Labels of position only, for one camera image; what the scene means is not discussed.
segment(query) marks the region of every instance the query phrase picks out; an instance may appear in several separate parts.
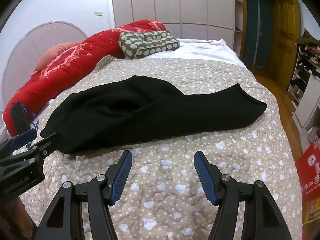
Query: red blanket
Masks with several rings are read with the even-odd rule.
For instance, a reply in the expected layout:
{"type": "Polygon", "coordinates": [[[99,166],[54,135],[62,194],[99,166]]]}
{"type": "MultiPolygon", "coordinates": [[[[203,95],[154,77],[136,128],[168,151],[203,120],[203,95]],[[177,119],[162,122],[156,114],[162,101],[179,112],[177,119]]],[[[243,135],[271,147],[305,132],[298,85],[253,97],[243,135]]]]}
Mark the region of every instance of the red blanket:
{"type": "Polygon", "coordinates": [[[141,20],[115,29],[97,33],[76,47],[72,47],[53,59],[42,71],[35,72],[30,80],[20,88],[7,104],[3,119],[11,136],[16,136],[10,109],[17,101],[38,115],[47,102],[65,89],[72,87],[94,70],[104,56],[123,58],[118,41],[122,32],[166,31],[161,22],[141,20]]]}

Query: white headboard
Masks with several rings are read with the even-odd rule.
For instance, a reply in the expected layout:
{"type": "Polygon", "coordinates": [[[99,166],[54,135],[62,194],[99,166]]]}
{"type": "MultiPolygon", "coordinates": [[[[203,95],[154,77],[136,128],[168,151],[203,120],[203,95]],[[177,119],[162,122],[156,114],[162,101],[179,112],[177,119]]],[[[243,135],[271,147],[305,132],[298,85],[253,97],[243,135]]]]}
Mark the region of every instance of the white headboard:
{"type": "Polygon", "coordinates": [[[30,79],[36,63],[51,47],[69,42],[84,41],[85,33],[77,26],[53,21],[41,24],[29,31],[12,50],[2,78],[4,107],[14,93],[30,79]]]}

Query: pink pillow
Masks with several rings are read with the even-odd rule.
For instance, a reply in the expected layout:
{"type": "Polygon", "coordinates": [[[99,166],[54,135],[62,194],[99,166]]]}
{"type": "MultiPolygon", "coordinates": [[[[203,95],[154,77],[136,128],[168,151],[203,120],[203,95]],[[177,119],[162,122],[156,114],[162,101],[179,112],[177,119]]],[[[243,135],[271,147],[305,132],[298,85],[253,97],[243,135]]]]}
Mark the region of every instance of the pink pillow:
{"type": "Polygon", "coordinates": [[[50,63],[50,61],[53,60],[55,57],[60,55],[65,50],[68,50],[78,44],[79,42],[71,41],[71,42],[58,44],[56,46],[53,46],[51,49],[48,49],[46,53],[44,53],[43,56],[39,59],[36,65],[35,71],[43,70],[50,63]]]}

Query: green patterned pillow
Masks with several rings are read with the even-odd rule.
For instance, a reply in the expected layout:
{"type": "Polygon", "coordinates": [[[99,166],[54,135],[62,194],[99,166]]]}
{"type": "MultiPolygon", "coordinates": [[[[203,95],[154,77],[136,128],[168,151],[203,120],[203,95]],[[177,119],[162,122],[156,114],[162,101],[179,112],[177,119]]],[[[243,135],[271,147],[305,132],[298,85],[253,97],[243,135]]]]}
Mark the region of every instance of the green patterned pillow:
{"type": "Polygon", "coordinates": [[[165,31],[124,32],[120,35],[119,46],[126,57],[136,59],[165,50],[176,50],[180,41],[165,31]]]}

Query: black clamp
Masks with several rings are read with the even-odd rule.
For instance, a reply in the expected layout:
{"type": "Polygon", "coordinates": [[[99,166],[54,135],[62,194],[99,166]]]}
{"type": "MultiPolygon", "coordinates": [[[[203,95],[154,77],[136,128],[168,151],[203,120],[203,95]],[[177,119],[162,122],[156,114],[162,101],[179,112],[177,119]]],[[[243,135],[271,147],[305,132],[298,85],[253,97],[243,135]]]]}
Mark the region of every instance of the black clamp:
{"type": "Polygon", "coordinates": [[[90,182],[65,182],[42,218],[35,240],[84,240],[81,202],[88,202],[92,238],[117,240],[108,205],[120,199],[132,166],[132,154],[124,151],[118,163],[90,182]]]}
{"type": "Polygon", "coordinates": [[[32,145],[28,151],[12,155],[36,138],[36,131],[30,129],[0,145],[0,199],[3,202],[12,200],[45,178],[43,173],[44,159],[56,150],[55,143],[60,135],[56,132],[32,145]]]}
{"type": "Polygon", "coordinates": [[[253,185],[237,182],[210,164],[202,151],[195,153],[194,165],[207,199],[219,206],[208,240],[233,239],[239,202],[245,202],[241,240],[292,240],[279,207],[261,180],[253,185]]]}

